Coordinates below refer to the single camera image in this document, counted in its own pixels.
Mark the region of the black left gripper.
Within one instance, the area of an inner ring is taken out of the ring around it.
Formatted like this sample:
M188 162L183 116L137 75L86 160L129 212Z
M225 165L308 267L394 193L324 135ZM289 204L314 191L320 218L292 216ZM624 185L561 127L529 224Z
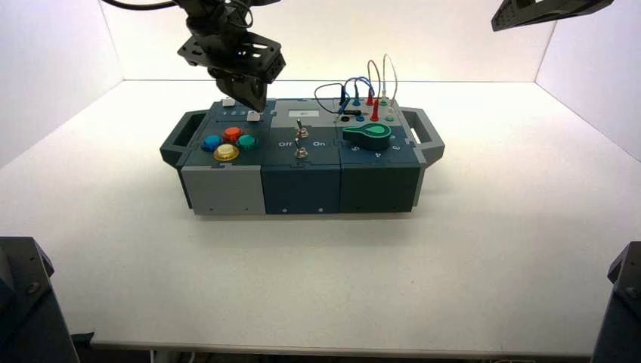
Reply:
M207 67L233 76L215 80L218 89L256 112L267 102L267 84L286 66L281 44L250 32L227 20L188 20L191 37L178 49L178 55L193 67Z

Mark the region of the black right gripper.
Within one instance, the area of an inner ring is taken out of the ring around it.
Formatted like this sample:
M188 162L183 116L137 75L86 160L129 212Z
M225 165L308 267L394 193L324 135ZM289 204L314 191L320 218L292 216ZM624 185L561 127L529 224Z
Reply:
M505 0L491 18L493 31L593 14L613 0Z

